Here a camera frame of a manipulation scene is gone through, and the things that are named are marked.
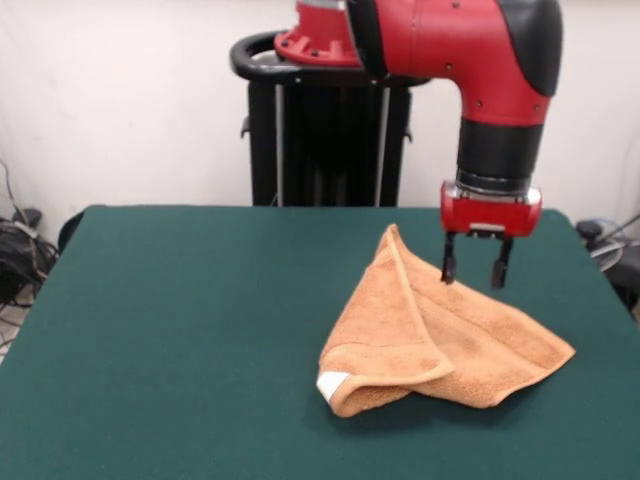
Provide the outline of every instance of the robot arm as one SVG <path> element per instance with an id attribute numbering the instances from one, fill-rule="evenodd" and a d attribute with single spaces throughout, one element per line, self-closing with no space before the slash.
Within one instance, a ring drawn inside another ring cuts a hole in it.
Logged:
<path id="1" fill-rule="evenodd" d="M 447 78 L 462 95 L 456 180 L 441 192 L 443 281 L 458 233 L 501 238 L 504 285 L 514 237 L 530 235 L 542 197 L 530 186 L 562 50 L 557 0 L 347 0 L 358 56 L 377 75 Z"/>

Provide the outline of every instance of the black stand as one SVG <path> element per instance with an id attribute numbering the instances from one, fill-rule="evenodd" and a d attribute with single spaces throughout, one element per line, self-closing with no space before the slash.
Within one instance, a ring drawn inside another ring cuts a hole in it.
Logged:
<path id="1" fill-rule="evenodd" d="M 264 55 L 274 36 L 231 51 L 232 68 L 250 82 L 243 135 L 251 138 L 253 204 L 397 205 L 409 88 L 427 80 L 292 64 Z"/>

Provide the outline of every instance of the green tablecloth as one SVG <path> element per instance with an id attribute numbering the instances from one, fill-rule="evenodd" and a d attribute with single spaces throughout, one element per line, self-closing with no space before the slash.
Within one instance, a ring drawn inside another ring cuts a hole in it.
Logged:
<path id="1" fill-rule="evenodd" d="M 545 212 L 493 293 L 577 354 L 490 410 L 410 396 L 344 420 L 317 357 L 385 227 L 439 264 L 425 209 L 90 209 L 0 366 L 0 478 L 640 478 L 640 338 Z M 461 239 L 489 291 L 498 243 Z"/>

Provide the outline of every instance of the white wall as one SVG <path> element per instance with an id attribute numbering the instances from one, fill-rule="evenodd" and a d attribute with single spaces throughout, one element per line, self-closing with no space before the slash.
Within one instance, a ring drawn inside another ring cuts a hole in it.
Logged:
<path id="1" fill-rule="evenodd" d="M 288 27 L 294 0 L 0 1 L 0 155 L 54 237 L 92 203 L 250 203 L 239 38 Z M 535 181 L 576 219 L 640 206 L 640 2 L 565 0 L 565 56 Z M 416 91 L 402 205 L 436 205 L 460 100 Z"/>

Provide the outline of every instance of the folded towel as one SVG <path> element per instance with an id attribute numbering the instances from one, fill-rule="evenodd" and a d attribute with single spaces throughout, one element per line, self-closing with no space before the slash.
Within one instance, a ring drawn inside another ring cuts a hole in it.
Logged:
<path id="1" fill-rule="evenodd" d="M 440 275 L 387 229 L 320 356 L 317 387 L 337 416 L 411 392 L 496 406 L 574 356 L 524 312 Z"/>

